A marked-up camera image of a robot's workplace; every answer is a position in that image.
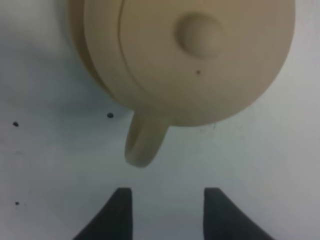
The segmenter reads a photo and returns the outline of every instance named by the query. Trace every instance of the beige teapot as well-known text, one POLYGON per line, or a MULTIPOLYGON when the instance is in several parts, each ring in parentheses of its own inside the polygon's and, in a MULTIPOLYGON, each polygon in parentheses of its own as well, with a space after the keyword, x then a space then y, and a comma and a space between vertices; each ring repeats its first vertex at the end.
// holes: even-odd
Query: beige teapot
POLYGON ((83 64, 134 117, 128 163, 147 166, 170 126, 201 126, 252 104, 290 49, 294 0, 68 0, 83 64))

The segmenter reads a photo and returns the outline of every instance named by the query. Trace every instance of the teapot handle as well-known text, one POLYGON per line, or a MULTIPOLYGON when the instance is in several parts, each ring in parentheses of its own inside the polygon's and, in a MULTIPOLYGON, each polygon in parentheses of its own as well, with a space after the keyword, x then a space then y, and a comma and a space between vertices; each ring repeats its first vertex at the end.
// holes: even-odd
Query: teapot handle
POLYGON ((125 144, 126 161, 136 167, 146 167, 156 156, 170 126, 163 116, 135 113, 125 144))

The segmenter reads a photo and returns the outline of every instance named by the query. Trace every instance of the lid knob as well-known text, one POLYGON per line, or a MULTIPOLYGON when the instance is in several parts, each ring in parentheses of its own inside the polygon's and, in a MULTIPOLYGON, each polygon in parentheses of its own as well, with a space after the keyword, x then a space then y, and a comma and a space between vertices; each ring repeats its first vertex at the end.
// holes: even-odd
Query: lid knob
POLYGON ((214 17, 196 13, 182 18, 176 36, 187 53, 199 59, 210 59, 221 51, 224 33, 214 17))

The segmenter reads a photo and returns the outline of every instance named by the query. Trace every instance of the white background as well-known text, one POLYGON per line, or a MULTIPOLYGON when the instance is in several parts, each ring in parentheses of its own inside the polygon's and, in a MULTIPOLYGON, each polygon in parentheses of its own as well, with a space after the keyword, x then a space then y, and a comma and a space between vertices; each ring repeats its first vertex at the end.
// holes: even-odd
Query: white background
POLYGON ((297 0, 289 57, 258 101, 172 127, 145 169, 125 163, 132 112, 75 57, 64 4, 0 2, 1 240, 70 240, 118 187, 133 190, 136 240, 203 239, 205 187, 278 240, 320 239, 319 0, 297 0))

